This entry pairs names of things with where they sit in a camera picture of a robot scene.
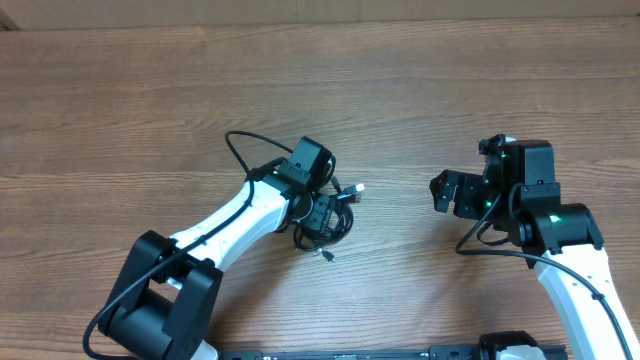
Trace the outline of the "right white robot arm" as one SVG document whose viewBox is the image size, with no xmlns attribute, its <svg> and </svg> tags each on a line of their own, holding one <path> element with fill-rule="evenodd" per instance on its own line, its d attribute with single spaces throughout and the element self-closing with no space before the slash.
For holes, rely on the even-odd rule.
<svg viewBox="0 0 640 360">
<path fill-rule="evenodd" d="M 613 283 L 604 237 L 582 203 L 564 204 L 546 140 L 483 139 L 480 174 L 444 170 L 434 208 L 473 221 L 462 256 L 520 258 L 554 305 L 577 359 L 636 359 L 639 341 Z"/>
</svg>

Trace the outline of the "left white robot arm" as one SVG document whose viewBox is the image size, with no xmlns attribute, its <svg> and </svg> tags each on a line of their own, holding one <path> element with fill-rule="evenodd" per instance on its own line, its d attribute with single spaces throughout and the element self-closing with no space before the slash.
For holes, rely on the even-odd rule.
<svg viewBox="0 0 640 360">
<path fill-rule="evenodd" d="M 296 249 L 317 251 L 349 229 L 336 198 L 321 191 L 335 165 L 326 147 L 303 137 L 287 156 L 247 168 L 241 191 L 200 223 L 170 237 L 141 235 L 89 330 L 131 359 L 220 358 L 205 338 L 228 268 L 269 233 L 292 227 Z"/>
</svg>

